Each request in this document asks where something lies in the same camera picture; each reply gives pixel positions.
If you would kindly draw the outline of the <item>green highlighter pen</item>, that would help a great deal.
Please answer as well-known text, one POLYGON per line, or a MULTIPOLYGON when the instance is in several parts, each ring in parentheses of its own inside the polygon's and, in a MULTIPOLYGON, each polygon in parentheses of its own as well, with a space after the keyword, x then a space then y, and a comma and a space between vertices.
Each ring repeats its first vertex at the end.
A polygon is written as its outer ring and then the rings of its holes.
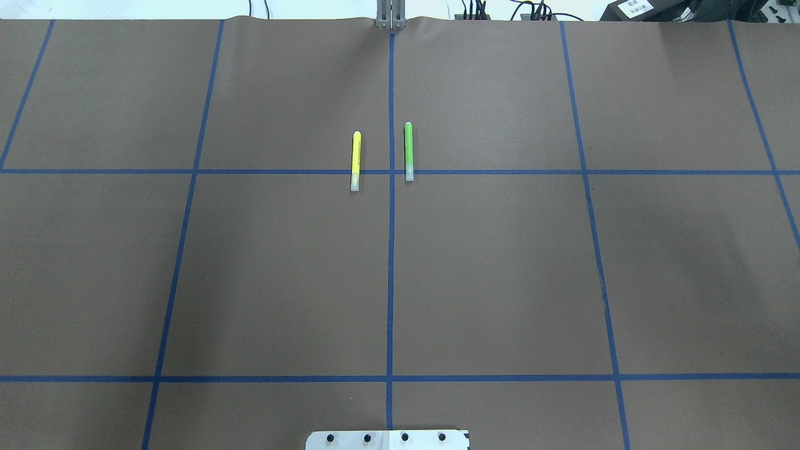
POLYGON ((411 122, 404 124, 404 173, 405 181, 414 181, 414 128, 411 122))

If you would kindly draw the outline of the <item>black box with label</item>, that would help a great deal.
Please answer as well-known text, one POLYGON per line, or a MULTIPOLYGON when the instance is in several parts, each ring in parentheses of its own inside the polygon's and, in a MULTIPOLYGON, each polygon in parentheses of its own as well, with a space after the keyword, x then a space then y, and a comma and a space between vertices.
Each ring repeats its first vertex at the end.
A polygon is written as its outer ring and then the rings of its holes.
POLYGON ((600 22, 674 22, 691 12, 693 1, 614 1, 600 22))

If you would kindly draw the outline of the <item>aluminium frame post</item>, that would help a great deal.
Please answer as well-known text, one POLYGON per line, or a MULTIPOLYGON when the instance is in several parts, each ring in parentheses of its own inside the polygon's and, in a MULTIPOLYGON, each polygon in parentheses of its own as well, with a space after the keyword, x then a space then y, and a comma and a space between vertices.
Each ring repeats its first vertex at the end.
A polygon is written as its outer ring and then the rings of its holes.
POLYGON ((406 28, 405 0, 377 0, 376 27, 400 31, 406 28))

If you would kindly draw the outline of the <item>yellow highlighter pen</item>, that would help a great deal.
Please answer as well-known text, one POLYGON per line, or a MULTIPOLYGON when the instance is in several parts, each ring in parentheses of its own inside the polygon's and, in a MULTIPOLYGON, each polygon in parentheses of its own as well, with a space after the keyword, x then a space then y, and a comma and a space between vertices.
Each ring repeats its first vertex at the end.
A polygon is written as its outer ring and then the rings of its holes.
POLYGON ((362 142, 362 132, 354 131, 351 141, 351 176, 349 177, 349 190, 351 192, 358 192, 360 188, 362 142))

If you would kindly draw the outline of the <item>brown paper table mat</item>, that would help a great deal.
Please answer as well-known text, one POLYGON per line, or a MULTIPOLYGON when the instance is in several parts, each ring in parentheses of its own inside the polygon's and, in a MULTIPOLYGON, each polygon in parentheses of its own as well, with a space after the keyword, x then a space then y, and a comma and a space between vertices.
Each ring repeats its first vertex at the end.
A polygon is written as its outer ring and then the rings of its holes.
POLYGON ((796 24, 5 19, 1 194, 3 449, 798 448, 796 24))

